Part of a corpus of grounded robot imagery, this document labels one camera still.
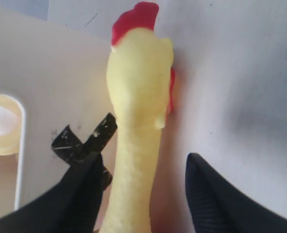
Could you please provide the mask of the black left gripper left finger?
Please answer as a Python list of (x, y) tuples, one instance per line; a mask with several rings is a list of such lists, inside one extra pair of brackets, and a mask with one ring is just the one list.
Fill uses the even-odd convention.
[(102, 156), (71, 166), (61, 181), (0, 218), (0, 233), (91, 233), (102, 200)]

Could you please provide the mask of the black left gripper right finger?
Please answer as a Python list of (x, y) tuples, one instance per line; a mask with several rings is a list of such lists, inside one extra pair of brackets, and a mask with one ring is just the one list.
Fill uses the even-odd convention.
[(186, 199), (197, 233), (287, 233), (287, 219), (240, 192), (197, 153), (186, 161)]

